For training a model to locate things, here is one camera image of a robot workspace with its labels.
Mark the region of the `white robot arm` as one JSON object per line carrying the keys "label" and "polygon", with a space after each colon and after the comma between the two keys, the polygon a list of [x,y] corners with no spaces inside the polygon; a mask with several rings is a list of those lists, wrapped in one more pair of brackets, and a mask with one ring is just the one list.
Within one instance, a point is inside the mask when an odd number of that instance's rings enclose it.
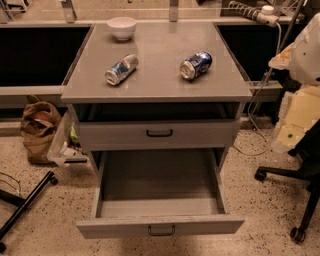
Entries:
{"label": "white robot arm", "polygon": [[286,92],[279,110],[279,121],[271,144],[279,153],[293,149],[320,120],[320,13],[269,66],[288,70],[290,78],[301,84],[294,93]]}

